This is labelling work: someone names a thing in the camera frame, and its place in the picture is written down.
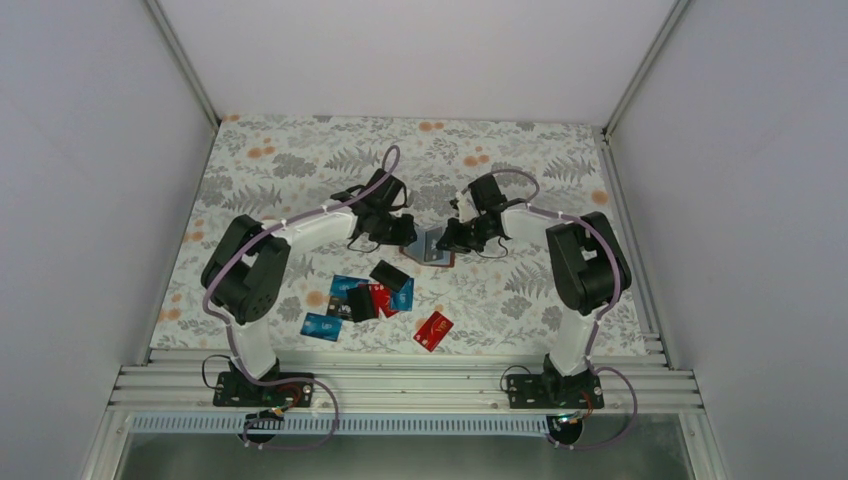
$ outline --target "white wall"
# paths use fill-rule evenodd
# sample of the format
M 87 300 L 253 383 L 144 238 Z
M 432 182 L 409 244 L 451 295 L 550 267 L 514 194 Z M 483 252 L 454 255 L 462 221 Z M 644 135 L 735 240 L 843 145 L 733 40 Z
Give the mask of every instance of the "white wall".
M 0 5 L 0 477 L 78 477 L 211 135 L 140 0 Z
M 736 479 L 845 478 L 848 2 L 696 1 L 613 152 Z
M 219 114 L 606 123 L 673 0 L 162 0 Z

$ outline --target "blue card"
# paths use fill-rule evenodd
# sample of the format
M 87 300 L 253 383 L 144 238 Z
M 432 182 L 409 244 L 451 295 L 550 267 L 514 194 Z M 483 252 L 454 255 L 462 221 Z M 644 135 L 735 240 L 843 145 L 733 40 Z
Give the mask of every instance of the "blue card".
M 392 292 L 391 309 L 409 312 L 412 310 L 412 291 L 415 288 L 415 279 L 410 278 L 403 284 L 400 291 Z
M 333 275 L 333 283 L 330 284 L 330 295 L 347 299 L 347 291 L 351 288 L 356 288 L 363 283 L 368 283 L 368 280 L 363 278 L 346 277 L 344 275 Z
M 317 313 L 307 313 L 300 334 L 335 342 L 339 339 L 339 332 L 341 331 L 342 319 L 318 315 Z

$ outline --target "red card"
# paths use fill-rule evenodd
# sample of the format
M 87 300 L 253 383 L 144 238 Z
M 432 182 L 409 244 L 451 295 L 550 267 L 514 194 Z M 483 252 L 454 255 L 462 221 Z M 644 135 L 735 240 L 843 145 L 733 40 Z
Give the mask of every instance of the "red card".
M 453 322 L 448 320 L 447 317 L 439 312 L 433 312 L 413 338 L 422 347 L 432 352 L 439 346 L 439 342 L 445 338 L 452 327 Z
M 392 301 L 392 292 L 379 283 L 368 284 L 368 289 L 371 290 L 371 300 L 374 301 L 374 308 L 383 312 L 386 318 L 396 314 L 397 310 L 389 308 Z

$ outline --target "glass panel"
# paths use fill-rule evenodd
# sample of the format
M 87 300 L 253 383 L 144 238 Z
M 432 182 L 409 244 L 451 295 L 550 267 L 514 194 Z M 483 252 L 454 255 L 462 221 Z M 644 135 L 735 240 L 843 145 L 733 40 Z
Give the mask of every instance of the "glass panel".
M 624 417 L 587 421 L 581 443 L 610 438 Z M 274 442 L 314 441 L 279 436 Z M 468 480 L 690 479 L 676 415 L 640 415 L 631 434 L 590 452 L 554 450 L 545 440 L 474 436 L 339 436 L 310 452 L 244 448 L 235 435 L 135 434 L 118 478 L 329 479 L 434 478 Z

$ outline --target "table surface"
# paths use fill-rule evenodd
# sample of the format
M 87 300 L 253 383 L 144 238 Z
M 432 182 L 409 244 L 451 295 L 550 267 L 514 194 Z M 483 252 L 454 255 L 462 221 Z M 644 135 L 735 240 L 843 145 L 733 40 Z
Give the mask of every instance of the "table surface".
M 285 218 L 330 204 L 331 194 L 365 183 L 392 144 L 402 152 L 395 175 L 414 192 L 408 211 L 424 227 L 446 223 L 453 214 L 448 201 L 457 190 L 506 167 L 536 175 L 542 192 L 534 204 L 576 215 L 601 211 L 614 222 L 586 125 L 231 115 L 213 146 L 151 346 L 226 348 L 223 324 L 201 310 L 200 273 L 232 219 L 243 213 Z M 498 183 L 508 198 L 532 191 L 519 176 L 503 175 Z M 487 255 L 502 253 L 494 241 L 490 244 Z M 412 336 L 438 310 L 455 325 L 436 352 L 546 353 L 562 316 L 577 314 L 556 294 L 545 249 L 516 241 L 505 245 L 504 258 L 460 255 L 451 269 L 419 266 L 388 246 L 366 255 L 339 243 L 293 257 L 269 313 L 272 343 L 292 350 L 428 355 Z M 307 312 L 326 311 L 334 274 L 368 278 L 380 259 L 415 278 L 413 311 L 345 322 L 337 342 L 300 335 Z M 605 317 L 595 353 L 646 353 L 630 292 Z

